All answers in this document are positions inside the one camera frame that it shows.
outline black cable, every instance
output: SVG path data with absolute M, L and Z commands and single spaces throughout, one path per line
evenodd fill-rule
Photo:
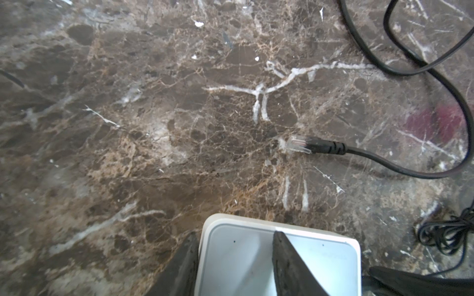
M 347 29 L 349 30 L 350 34 L 354 38 L 355 42 L 359 45 L 361 48 L 362 52 L 364 55 L 371 61 L 373 64 L 375 64 L 380 70 L 382 70 L 385 73 L 392 74 L 392 75 L 398 75 L 398 76 L 410 76 L 410 75 L 415 75 L 419 74 L 425 71 L 428 71 L 434 78 L 436 78 L 441 84 L 443 84 L 447 90 L 453 95 L 455 98 L 456 102 L 459 104 L 461 111 L 463 112 L 464 118 L 466 120 L 466 129 L 467 129 L 467 153 L 464 157 L 464 159 L 454 168 L 444 171 L 444 172 L 436 172 L 436 173 L 427 173 L 427 172 L 419 172 L 415 170 L 409 170 L 407 168 L 401 167 L 395 163 L 390 162 L 389 160 L 366 150 L 355 148 L 355 147 L 347 147 L 346 152 L 363 156 L 366 158 L 369 158 L 373 161 L 378 162 L 379 164 L 385 166 L 386 168 L 393 170 L 397 173 L 407 175 L 410 177 L 415 177 L 415 178 L 421 178 L 421 179 L 440 179 L 440 178 L 446 178 L 455 174 L 460 173 L 465 169 L 465 167 L 471 162 L 472 158 L 474 157 L 474 154 L 472 153 L 472 149 L 474 147 L 474 120 L 473 116 L 471 114 L 471 111 L 469 109 L 469 106 L 467 105 L 465 99 L 463 98 L 462 94 L 457 90 L 457 88 L 447 79 L 445 78 L 442 74 L 437 72 L 436 70 L 433 69 L 434 66 L 438 65 L 440 62 L 443 60 L 447 59 L 449 56 L 451 56 L 455 51 L 457 51 L 461 46 L 463 46 L 474 34 L 474 27 L 469 31 L 469 33 L 460 41 L 458 42 L 453 48 L 451 48 L 448 52 L 446 52 L 444 55 L 442 55 L 440 58 L 438 58 L 436 61 L 433 63 L 426 63 L 421 57 L 419 57 L 414 51 L 409 49 L 406 45 L 404 45 L 402 42 L 400 42 L 395 35 L 393 34 L 391 28 L 390 28 L 390 16 L 392 15 L 393 9 L 395 8 L 395 5 L 397 4 L 398 0 L 391 0 L 390 4 L 388 5 L 387 11 L 385 13 L 385 16 L 383 18 L 383 28 L 385 29 L 385 32 L 389 36 L 389 38 L 397 45 L 404 53 L 405 55 L 415 62 L 418 66 L 421 68 L 413 71 L 403 71 L 403 70 L 398 70 L 395 68 L 392 68 L 379 60 L 369 49 L 369 47 L 365 44 L 363 41 L 362 37 L 359 35 L 357 32 L 357 29 L 349 15 L 349 11 L 347 9 L 346 1 L 345 0 L 339 0 L 339 5 L 341 8 L 342 15 L 344 17 L 344 20 L 347 25 Z
M 0 74 L 5 76 L 7 79 L 10 79 L 12 82 L 16 83 L 21 88 L 23 88 L 23 89 L 25 88 L 25 85 L 23 84 L 23 82 L 21 82 L 20 79 L 16 78 L 15 76 L 11 75 L 10 73 L 5 72 L 5 71 L 0 69 Z
M 371 159 L 379 164 L 385 166 L 386 168 L 395 171 L 397 173 L 416 177 L 421 179 L 439 179 L 452 176 L 454 174 L 460 173 L 472 160 L 474 154 L 472 153 L 472 149 L 474 147 L 474 120 L 471 114 L 471 110 L 466 103 L 466 100 L 463 98 L 461 93 L 457 90 L 457 88 L 442 74 L 438 71 L 434 70 L 433 67 L 438 65 L 443 60 L 447 59 L 451 56 L 455 51 L 457 51 L 461 46 L 463 46 L 474 34 L 474 27 L 467 33 L 467 35 L 458 42 L 453 48 L 451 48 L 448 52 L 438 58 L 436 61 L 432 63 L 427 63 L 421 57 L 419 57 L 414 51 L 409 49 L 406 45 L 404 45 L 401 41 L 397 39 L 397 37 L 393 34 L 392 30 L 390 29 L 390 16 L 392 15 L 393 9 L 397 4 L 398 0 L 391 0 L 390 4 L 388 5 L 387 11 L 385 12 L 383 18 L 383 28 L 387 33 L 390 40 L 395 43 L 404 53 L 405 55 L 416 63 L 419 67 L 417 70 L 413 71 L 404 71 L 392 68 L 379 60 L 369 49 L 369 47 L 365 44 L 362 37 L 357 32 L 357 29 L 352 22 L 352 19 L 349 15 L 349 11 L 347 10 L 346 1 L 339 0 L 340 8 L 342 11 L 342 15 L 346 22 L 347 28 L 351 33 L 352 37 L 354 38 L 355 42 L 359 45 L 364 55 L 375 64 L 380 70 L 387 74 L 397 75 L 397 76 L 411 76 L 415 74 L 419 74 L 422 72 L 427 71 L 430 73 L 434 78 L 436 78 L 441 84 L 443 84 L 446 89 L 453 95 L 456 102 L 459 104 L 464 118 L 466 120 L 466 129 L 467 129 L 467 153 L 464 159 L 454 168 L 444 171 L 444 172 L 436 172 L 436 173 L 426 173 L 426 172 L 419 172 L 415 170 L 409 170 L 402 166 L 399 166 L 393 162 L 388 161 L 387 159 L 355 147 L 349 147 L 344 143 L 334 142 L 334 141 L 327 141 L 322 140 L 316 137 L 304 137 L 304 136 L 292 136 L 291 139 L 287 143 L 287 147 L 294 151 L 305 152 L 305 153 L 328 153 L 328 154 L 338 154 L 344 155 L 346 153 L 351 153 L 359 156 L 366 157 Z M 463 247 L 463 253 L 461 255 L 461 260 L 452 268 L 449 268 L 444 271 L 436 272 L 431 275 L 439 275 L 442 273 L 446 273 L 448 271 L 453 271 L 464 262 L 465 259 L 465 251 L 467 250 L 467 237 L 470 232 L 474 232 L 474 200 L 470 208 L 464 209 L 462 214 L 459 217 L 452 216 L 452 220 L 450 221 L 441 221 L 441 222 L 431 222 L 424 224 L 420 227 L 418 231 L 418 239 L 419 241 L 425 246 L 436 246 L 443 254 L 445 255 L 454 255 L 456 252 Z
M 449 221 L 428 222 L 418 229 L 417 235 L 420 243 L 428 247 L 436 246 L 444 255 L 452 256 L 461 247 L 463 248 L 461 259 L 454 267 L 432 273 L 431 276 L 453 271 L 463 264 L 470 232 L 474 232 L 474 200 L 459 217 L 451 216 Z

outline black wire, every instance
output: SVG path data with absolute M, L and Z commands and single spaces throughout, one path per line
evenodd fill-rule
M 461 247 L 463 248 L 461 259 L 454 267 L 432 273 L 431 276 L 453 271 L 463 264 L 470 232 L 474 232 L 474 200 L 459 217 L 451 216 L 449 221 L 425 223 L 418 229 L 417 235 L 420 243 L 428 247 L 436 246 L 444 255 L 452 256 Z
M 350 17 L 349 10 L 347 9 L 346 1 L 339 0 L 339 6 L 341 8 L 344 21 L 346 22 L 347 29 L 349 30 L 350 34 L 354 38 L 355 42 L 359 45 L 359 47 L 361 48 L 362 52 L 367 57 L 367 59 L 369 59 L 369 61 L 375 64 L 380 70 L 382 70 L 385 73 L 397 75 L 397 76 L 411 76 L 411 75 L 419 74 L 422 72 L 429 72 L 434 78 L 436 78 L 439 82 L 441 82 L 441 84 L 443 84 L 446 87 L 446 89 L 453 95 L 456 102 L 459 104 L 459 107 L 461 108 L 461 111 L 463 112 L 464 118 L 466 120 L 466 129 L 467 129 L 466 155 L 464 159 L 457 166 L 455 166 L 454 168 L 450 170 L 443 171 L 443 172 L 427 173 L 427 172 L 420 172 L 420 171 L 410 170 L 410 169 L 401 167 L 375 153 L 372 153 L 363 149 L 359 149 L 355 147 L 347 147 L 346 152 L 369 158 L 375 162 L 378 162 L 379 164 L 385 166 L 386 168 L 390 170 L 393 170 L 397 173 L 400 173 L 406 176 L 421 178 L 421 179 L 446 178 L 446 177 L 462 172 L 465 169 L 465 167 L 471 162 L 472 158 L 474 157 L 474 154 L 472 153 L 472 149 L 474 147 L 474 134 L 473 134 L 474 119 L 469 109 L 469 106 L 466 103 L 466 100 L 463 98 L 463 95 L 457 90 L 457 88 L 446 77 L 444 77 L 438 71 L 434 70 L 433 67 L 438 65 L 445 59 L 447 59 L 455 51 L 457 51 L 461 46 L 463 46 L 473 36 L 474 27 L 453 48 L 451 48 L 448 52 L 446 52 L 444 55 L 439 57 L 436 61 L 428 64 L 421 57 L 419 57 L 414 51 L 412 51 L 406 45 L 404 45 L 401 41 L 399 41 L 393 34 L 392 29 L 390 28 L 390 16 L 392 15 L 393 9 L 395 8 L 395 5 L 397 4 L 397 2 L 398 0 L 391 0 L 390 4 L 388 5 L 387 11 L 385 12 L 385 15 L 383 17 L 383 28 L 385 29 L 385 32 L 387 33 L 388 37 L 392 40 L 392 42 L 394 42 L 395 45 L 397 45 L 410 60 L 412 60 L 414 63 L 416 63 L 418 66 L 421 67 L 419 69 L 412 70 L 412 71 L 404 71 L 404 70 L 395 69 L 388 66 L 381 60 L 379 60 L 372 53 L 372 51 L 367 46 L 367 44 L 365 44 L 362 37 L 359 35 L 356 29 L 356 26 L 354 25 Z
M 16 83 L 21 88 L 23 88 L 23 89 L 25 88 L 25 85 L 23 84 L 23 82 L 21 82 L 20 79 L 16 78 L 15 76 L 11 75 L 10 73 L 5 72 L 2 69 L 0 69 L 0 74 L 5 76 L 6 78 L 10 79 L 12 82 Z
M 420 74 L 425 71 L 430 73 L 434 78 L 436 78 L 441 84 L 443 84 L 446 89 L 453 95 L 456 102 L 459 104 L 461 111 L 463 112 L 464 118 L 466 120 L 466 129 L 467 129 L 467 153 L 464 159 L 454 168 L 444 171 L 444 172 L 436 172 L 436 173 L 426 173 L 426 172 L 419 172 L 415 170 L 409 170 L 402 166 L 399 166 L 395 163 L 388 161 L 387 159 L 355 147 L 347 147 L 346 152 L 352 153 L 355 155 L 363 156 L 369 158 L 386 168 L 393 170 L 397 173 L 421 178 L 421 179 L 439 179 L 452 176 L 454 174 L 460 173 L 472 160 L 474 154 L 472 153 L 472 148 L 474 147 L 474 120 L 469 109 L 469 106 L 466 103 L 466 100 L 463 98 L 462 94 L 457 90 L 457 88 L 442 74 L 438 71 L 434 70 L 433 68 L 443 62 L 445 59 L 450 57 L 454 52 L 456 52 L 460 47 L 462 47 L 474 34 L 474 27 L 464 36 L 461 41 L 459 41 L 453 48 L 447 51 L 444 55 L 436 59 L 432 63 L 427 63 L 424 61 L 420 56 L 416 54 L 413 50 L 409 49 L 405 44 L 403 44 L 398 38 L 393 34 L 392 29 L 390 28 L 390 16 L 393 13 L 395 5 L 397 4 L 398 0 L 391 0 L 385 15 L 383 17 L 383 28 L 387 33 L 390 40 L 399 48 L 401 49 L 407 58 L 412 60 L 416 65 L 420 68 L 416 70 L 399 70 L 392 68 L 382 62 L 379 58 L 377 58 L 370 48 L 365 44 L 362 37 L 359 35 L 350 15 L 349 11 L 346 6 L 345 0 L 339 0 L 339 5 L 341 8 L 342 15 L 347 25 L 347 29 L 349 30 L 350 34 L 354 38 L 355 42 L 359 45 L 364 55 L 375 64 L 380 70 L 387 74 L 397 75 L 397 76 L 411 76 L 415 74 Z M 440 275 L 449 271 L 453 271 L 461 266 L 465 260 L 466 250 L 467 250 L 467 243 L 468 243 L 468 235 L 470 232 L 474 232 L 474 200 L 473 203 L 469 208 L 466 208 L 462 211 L 459 217 L 451 216 L 451 220 L 449 221 L 440 221 L 440 222 L 429 222 L 425 223 L 418 229 L 418 240 L 425 246 L 436 246 L 437 249 L 443 253 L 444 255 L 452 256 L 456 254 L 462 248 L 461 259 L 459 262 L 449 269 L 435 272 L 430 274 L 431 276 Z

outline cable strain relief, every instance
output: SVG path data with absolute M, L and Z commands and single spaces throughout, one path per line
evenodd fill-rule
M 347 152 L 347 146 L 341 142 L 333 142 L 333 149 L 329 152 L 330 154 L 344 155 Z

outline red stain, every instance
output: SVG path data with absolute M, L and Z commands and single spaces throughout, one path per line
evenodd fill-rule
M 434 136 L 432 113 L 431 110 L 425 109 L 410 115 L 405 123 L 406 131 L 421 140 L 431 140 Z
M 405 123 L 407 132 L 421 140 L 432 140 L 446 144 L 465 129 L 466 123 L 461 108 L 458 105 L 439 104 L 435 110 L 425 109 L 410 115 Z

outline marble floor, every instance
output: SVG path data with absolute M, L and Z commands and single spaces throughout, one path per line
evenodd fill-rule
M 412 67 L 383 33 L 388 0 L 347 4 L 379 57 Z M 428 61 L 473 25 L 470 0 L 401 0 L 392 18 Z M 473 42 L 437 67 L 470 104 Z M 286 149 L 314 135 L 424 171 L 466 152 L 449 93 L 374 68 L 335 0 L 3 0 L 0 68 L 16 78 L 0 76 L 2 296 L 143 295 L 217 212 L 356 238 L 364 273 L 458 258 L 413 229 L 471 202 L 474 166 L 420 180 Z M 473 276 L 473 251 L 447 276 Z

